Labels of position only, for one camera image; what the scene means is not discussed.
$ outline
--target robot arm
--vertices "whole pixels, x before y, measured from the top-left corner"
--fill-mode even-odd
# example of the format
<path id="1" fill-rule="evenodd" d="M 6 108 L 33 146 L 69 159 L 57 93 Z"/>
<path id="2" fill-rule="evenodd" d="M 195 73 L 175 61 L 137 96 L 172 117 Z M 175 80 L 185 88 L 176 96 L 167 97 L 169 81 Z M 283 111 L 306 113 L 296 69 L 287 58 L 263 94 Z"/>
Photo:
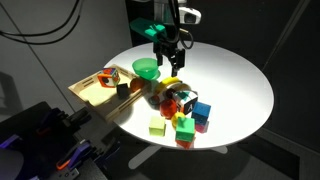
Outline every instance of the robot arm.
<path id="1" fill-rule="evenodd" d="M 150 0 L 133 0 L 137 2 L 148 2 Z M 180 24 L 199 24 L 201 20 L 201 13 L 195 9 L 187 8 L 187 0 L 154 0 L 154 23 L 163 25 L 165 33 L 158 33 L 159 28 L 153 28 L 155 25 L 147 23 L 147 29 L 151 27 L 154 30 L 154 36 L 149 38 L 154 42 L 153 52 L 156 54 L 158 66 L 163 64 L 163 56 L 166 56 L 171 63 L 171 76 L 177 76 L 180 68 L 185 65 L 185 49 L 191 49 L 192 44 L 187 47 L 180 37 L 180 33 L 190 35 L 188 31 L 181 29 Z M 181 41 L 185 49 L 179 49 L 177 44 Z"/>

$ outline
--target blue block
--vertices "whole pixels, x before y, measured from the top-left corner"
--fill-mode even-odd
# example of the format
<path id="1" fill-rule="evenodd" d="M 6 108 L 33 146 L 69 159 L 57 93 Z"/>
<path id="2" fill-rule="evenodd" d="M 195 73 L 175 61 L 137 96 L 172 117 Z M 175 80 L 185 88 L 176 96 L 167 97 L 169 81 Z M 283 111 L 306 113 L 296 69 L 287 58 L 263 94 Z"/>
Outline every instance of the blue block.
<path id="1" fill-rule="evenodd" d="M 195 120 L 196 124 L 205 126 L 209 117 L 210 109 L 210 105 L 198 101 L 192 110 L 191 118 Z"/>

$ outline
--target dark background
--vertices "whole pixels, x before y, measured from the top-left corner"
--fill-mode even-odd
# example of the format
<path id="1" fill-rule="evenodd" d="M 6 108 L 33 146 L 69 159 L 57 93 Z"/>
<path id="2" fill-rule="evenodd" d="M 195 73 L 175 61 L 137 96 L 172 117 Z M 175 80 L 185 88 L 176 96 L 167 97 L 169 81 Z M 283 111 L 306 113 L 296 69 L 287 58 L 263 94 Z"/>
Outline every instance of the dark background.
<path id="1" fill-rule="evenodd" d="M 199 25 L 184 26 L 195 41 L 245 57 L 269 79 L 275 95 L 264 128 L 320 152 L 319 2 L 311 0 L 283 46 L 272 56 L 299 0 L 189 0 L 199 10 Z M 126 0 L 128 19 L 153 20 L 153 2 Z M 131 31 L 132 44 L 150 41 Z"/>

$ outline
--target table leg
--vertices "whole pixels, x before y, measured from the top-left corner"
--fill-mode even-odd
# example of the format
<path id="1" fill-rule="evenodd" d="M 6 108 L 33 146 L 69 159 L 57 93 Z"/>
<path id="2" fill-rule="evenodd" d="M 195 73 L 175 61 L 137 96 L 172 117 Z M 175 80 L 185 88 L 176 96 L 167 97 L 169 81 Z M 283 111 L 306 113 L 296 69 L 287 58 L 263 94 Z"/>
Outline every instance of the table leg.
<path id="1" fill-rule="evenodd" d="M 151 157 L 160 149 L 161 146 L 149 145 L 147 148 L 145 148 L 143 151 L 141 151 L 138 155 L 136 155 L 129 161 L 129 168 L 136 169 L 140 164 L 142 164 L 144 161 L 146 161 L 149 157 Z"/>
<path id="2" fill-rule="evenodd" d="M 228 153 L 227 146 L 214 147 L 214 148 L 211 148 L 211 150 L 216 151 L 216 152 L 221 153 L 221 154 L 227 154 Z"/>

